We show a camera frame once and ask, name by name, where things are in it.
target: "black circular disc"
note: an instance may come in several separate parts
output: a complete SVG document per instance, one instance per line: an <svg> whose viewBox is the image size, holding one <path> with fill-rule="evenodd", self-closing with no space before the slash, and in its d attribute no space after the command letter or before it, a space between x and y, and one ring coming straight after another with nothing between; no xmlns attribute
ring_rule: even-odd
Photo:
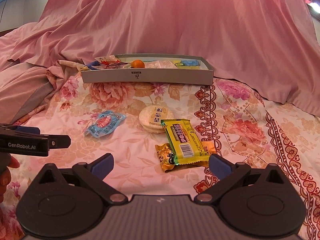
<svg viewBox="0 0 320 240"><path fill-rule="evenodd" d="M305 218L299 195L262 187L241 187L223 196L220 212L233 228L256 237L277 237L295 233Z"/></svg>
<svg viewBox="0 0 320 240"><path fill-rule="evenodd" d="M33 235L69 238L92 227L103 212L100 197L82 187L41 184L17 206L19 223Z"/></svg>

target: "barcode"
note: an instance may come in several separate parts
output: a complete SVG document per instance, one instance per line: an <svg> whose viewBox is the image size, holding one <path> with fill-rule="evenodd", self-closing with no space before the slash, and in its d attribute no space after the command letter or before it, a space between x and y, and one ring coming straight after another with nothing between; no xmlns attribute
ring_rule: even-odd
<svg viewBox="0 0 320 240"><path fill-rule="evenodd" d="M182 151L183 157L193 157L193 151L190 147L190 144L180 145L180 149Z"/></svg>

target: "blue snack package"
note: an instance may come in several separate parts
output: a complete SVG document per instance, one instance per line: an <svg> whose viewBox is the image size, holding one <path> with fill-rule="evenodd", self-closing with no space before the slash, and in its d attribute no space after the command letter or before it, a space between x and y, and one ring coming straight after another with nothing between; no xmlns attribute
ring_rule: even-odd
<svg viewBox="0 0 320 240"><path fill-rule="evenodd" d="M84 135L93 135L95 138L99 138L106 134L112 133L122 120L125 119L125 115L114 113L111 110L104 111L99 114L98 119L94 124L90 125L84 132Z"/></svg>

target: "bright light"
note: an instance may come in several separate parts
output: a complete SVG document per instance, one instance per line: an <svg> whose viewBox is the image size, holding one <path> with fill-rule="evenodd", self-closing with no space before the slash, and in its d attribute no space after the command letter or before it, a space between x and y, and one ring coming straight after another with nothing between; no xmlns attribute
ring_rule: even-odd
<svg viewBox="0 0 320 240"><path fill-rule="evenodd" d="M317 13L320 13L320 6L315 3L315 2L312 2L312 3L309 3L309 5L317 12Z"/></svg>

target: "yellow snack package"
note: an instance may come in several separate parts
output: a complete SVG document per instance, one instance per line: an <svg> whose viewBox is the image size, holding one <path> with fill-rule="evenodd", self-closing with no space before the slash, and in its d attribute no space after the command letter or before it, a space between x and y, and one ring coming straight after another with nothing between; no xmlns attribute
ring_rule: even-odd
<svg viewBox="0 0 320 240"><path fill-rule="evenodd" d="M204 150L209 153L209 155L216 153L216 149L214 147L213 141L202 141L202 146ZM171 170L177 170L177 168L188 169L194 167L208 167L209 164L207 161L200 161L192 164L185 164L185 165L175 165L174 164L174 154L171 150L171 146L169 143L164 143L162 145L155 145L158 158L160 160L161 169L164 172L169 172Z"/></svg>
<svg viewBox="0 0 320 240"><path fill-rule="evenodd" d="M167 134L171 150L174 154L174 164L182 165L200 161L208 161L209 153L206 152L193 130L190 120L166 119L161 120L161 125Z"/></svg>

